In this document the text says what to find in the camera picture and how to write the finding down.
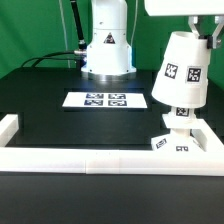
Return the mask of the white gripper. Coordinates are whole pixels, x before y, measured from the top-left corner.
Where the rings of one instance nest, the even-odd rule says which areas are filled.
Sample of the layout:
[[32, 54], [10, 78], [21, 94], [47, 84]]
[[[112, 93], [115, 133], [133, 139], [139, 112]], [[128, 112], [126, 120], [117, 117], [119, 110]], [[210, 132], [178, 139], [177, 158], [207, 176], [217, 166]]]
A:
[[200, 15], [218, 15], [214, 17], [216, 28], [208, 36], [207, 48], [221, 46], [224, 34], [224, 0], [144, 0], [144, 6], [150, 16], [190, 16], [188, 25], [198, 38], [203, 37]]

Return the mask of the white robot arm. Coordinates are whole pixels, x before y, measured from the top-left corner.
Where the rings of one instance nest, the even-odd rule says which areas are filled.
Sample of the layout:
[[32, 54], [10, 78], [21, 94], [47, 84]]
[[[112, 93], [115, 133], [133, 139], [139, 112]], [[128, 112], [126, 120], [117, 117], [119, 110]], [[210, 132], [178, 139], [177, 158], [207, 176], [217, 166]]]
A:
[[[91, 0], [92, 41], [87, 46], [87, 63], [83, 72], [96, 77], [122, 77], [133, 73], [132, 48], [126, 39], [126, 0]], [[214, 15], [218, 24], [208, 36], [207, 48], [219, 46], [224, 31], [224, 0], [144, 0], [149, 16], [189, 16], [192, 31], [199, 36], [199, 17]]]

